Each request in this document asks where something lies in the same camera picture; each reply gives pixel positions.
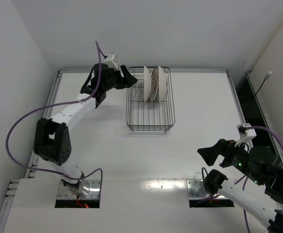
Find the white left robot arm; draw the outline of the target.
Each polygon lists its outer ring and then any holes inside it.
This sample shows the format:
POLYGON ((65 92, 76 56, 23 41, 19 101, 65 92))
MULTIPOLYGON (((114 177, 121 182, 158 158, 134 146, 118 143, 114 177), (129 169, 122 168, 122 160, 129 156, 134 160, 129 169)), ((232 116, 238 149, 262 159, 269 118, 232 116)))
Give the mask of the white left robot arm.
POLYGON ((52 172, 61 176, 61 181, 77 197, 85 198, 90 184, 84 173, 71 159, 70 132, 90 111, 99 107, 106 93, 112 89, 125 89, 137 82, 126 68, 112 67, 106 62, 95 64, 81 87, 77 98, 50 118, 38 120, 33 151, 53 167, 52 172))

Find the sunburst pattern plate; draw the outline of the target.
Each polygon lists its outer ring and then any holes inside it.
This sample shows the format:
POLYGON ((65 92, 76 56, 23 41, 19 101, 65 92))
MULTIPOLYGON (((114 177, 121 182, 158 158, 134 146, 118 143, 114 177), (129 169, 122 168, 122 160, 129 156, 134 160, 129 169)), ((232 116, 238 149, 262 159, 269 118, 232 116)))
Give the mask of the sunburst pattern plate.
POLYGON ((159 81, 159 70, 158 67, 156 67, 151 74, 151 90, 150 90, 149 102, 153 102, 156 98, 158 91, 158 81, 159 81))

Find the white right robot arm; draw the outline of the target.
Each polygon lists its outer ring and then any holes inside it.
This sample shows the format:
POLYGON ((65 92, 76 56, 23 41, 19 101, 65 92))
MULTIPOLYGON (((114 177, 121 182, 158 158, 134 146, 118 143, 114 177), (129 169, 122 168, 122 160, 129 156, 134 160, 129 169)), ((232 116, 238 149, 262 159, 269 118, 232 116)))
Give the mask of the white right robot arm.
POLYGON ((262 194, 252 188, 244 190, 217 169, 203 177, 203 188, 210 196, 221 195, 263 225, 269 233, 283 233, 283 167, 272 149, 254 146, 245 150, 236 141, 220 139, 215 145, 197 150, 208 166, 222 156, 221 168, 234 167, 258 186, 262 194))

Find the brown floral pattern plate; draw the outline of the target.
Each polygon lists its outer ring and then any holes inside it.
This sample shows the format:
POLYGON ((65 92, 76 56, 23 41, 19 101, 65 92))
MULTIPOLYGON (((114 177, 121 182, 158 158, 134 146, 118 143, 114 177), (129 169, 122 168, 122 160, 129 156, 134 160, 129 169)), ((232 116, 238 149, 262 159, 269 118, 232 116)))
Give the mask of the brown floral pattern plate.
POLYGON ((158 98, 159 101, 162 102, 166 96, 166 76, 165 72, 162 67, 158 66, 158 71, 159 71, 159 90, 158 90, 158 98))

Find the brown lattice pattern plate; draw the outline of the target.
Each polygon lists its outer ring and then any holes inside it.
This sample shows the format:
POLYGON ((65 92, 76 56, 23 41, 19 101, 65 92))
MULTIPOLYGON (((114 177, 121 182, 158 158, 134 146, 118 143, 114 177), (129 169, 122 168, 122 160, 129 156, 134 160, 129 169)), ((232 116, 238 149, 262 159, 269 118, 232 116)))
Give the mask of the brown lattice pattern plate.
POLYGON ((151 73, 144 66, 144 102, 147 102, 151 95, 151 73))

